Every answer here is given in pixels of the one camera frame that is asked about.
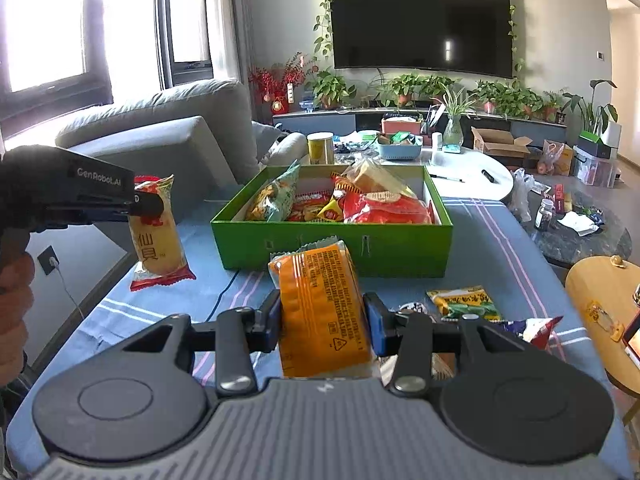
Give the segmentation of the person left hand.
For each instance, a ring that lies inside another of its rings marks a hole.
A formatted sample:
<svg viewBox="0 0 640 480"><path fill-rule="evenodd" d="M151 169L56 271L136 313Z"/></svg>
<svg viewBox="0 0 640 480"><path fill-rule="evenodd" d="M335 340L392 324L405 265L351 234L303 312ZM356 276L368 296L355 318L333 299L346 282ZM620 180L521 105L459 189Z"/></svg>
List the person left hand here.
<svg viewBox="0 0 640 480"><path fill-rule="evenodd" d="M28 338L24 316L34 303L30 285L35 275L32 256L23 252L1 272L0 304L0 382L13 382L24 365L24 347Z"/></svg>

